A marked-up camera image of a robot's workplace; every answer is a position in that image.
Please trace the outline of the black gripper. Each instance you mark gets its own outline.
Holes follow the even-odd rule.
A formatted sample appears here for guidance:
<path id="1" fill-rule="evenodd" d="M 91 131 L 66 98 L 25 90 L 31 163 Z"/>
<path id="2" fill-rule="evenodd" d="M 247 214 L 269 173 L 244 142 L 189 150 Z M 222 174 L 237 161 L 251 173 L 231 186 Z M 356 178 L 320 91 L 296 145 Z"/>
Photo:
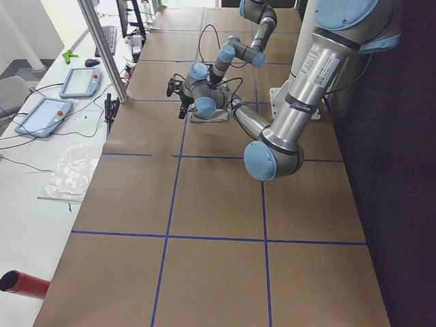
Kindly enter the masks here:
<path id="1" fill-rule="evenodd" d="M 194 98 L 190 95 L 186 95 L 184 91 L 179 91 L 179 97 L 182 103 L 182 107 L 179 110 L 179 119 L 185 119 L 188 111 L 188 107 L 194 103 Z"/>

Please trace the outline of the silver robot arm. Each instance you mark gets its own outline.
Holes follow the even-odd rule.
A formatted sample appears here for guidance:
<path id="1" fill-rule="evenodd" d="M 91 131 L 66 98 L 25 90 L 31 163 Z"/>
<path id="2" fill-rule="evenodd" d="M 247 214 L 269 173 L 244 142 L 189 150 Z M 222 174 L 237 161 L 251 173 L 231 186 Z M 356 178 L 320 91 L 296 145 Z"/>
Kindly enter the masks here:
<path id="1" fill-rule="evenodd" d="M 209 116 L 225 110 L 251 136 L 244 152 L 248 173 L 271 181 L 297 172 L 304 161 L 298 139 L 344 62 L 356 54 L 390 50 L 401 35 L 402 1 L 318 1 L 311 10 L 313 43 L 297 74 L 277 93 L 281 106 L 272 123 L 252 110 L 238 94 L 220 87 L 234 59 L 263 64 L 265 48 L 277 26 L 274 9 L 264 1 L 241 1 L 240 15 L 258 25 L 250 45 L 232 35 L 211 65 L 196 62 L 184 80 L 170 79 L 168 94 L 180 97 L 179 116 L 194 106 Z"/>
<path id="2" fill-rule="evenodd" d="M 210 82 L 218 84 L 223 80 L 234 58 L 261 67 L 266 55 L 267 42 L 277 27 L 277 15 L 273 7 L 265 1 L 241 1 L 240 16 L 259 25 L 250 45 L 241 42 L 239 36 L 231 35 L 219 49 L 217 59 L 210 69 Z"/>

